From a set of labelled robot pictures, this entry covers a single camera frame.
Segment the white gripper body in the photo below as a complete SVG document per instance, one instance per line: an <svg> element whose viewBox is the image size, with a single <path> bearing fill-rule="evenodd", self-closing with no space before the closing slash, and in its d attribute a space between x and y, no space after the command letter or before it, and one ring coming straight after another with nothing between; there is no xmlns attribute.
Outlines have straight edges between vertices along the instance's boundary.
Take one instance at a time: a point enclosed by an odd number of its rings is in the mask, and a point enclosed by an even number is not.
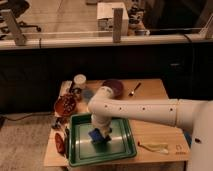
<svg viewBox="0 0 213 171"><path fill-rule="evenodd" d="M94 129L98 129L100 131L100 134L106 138L111 132L112 132L112 129L109 125L104 125L104 126L97 126L97 125L94 125L93 126Z"/></svg>

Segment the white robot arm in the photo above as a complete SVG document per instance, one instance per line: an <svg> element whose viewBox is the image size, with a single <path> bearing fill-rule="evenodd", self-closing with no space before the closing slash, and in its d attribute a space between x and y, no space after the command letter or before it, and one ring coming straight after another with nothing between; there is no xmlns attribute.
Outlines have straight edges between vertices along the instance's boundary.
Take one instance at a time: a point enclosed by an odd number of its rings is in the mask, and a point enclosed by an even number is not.
<svg viewBox="0 0 213 171"><path fill-rule="evenodd" d="M117 100L107 86L100 87L88 103L92 123L109 126L121 117L175 126L192 134L187 171L213 171L213 100Z"/></svg>

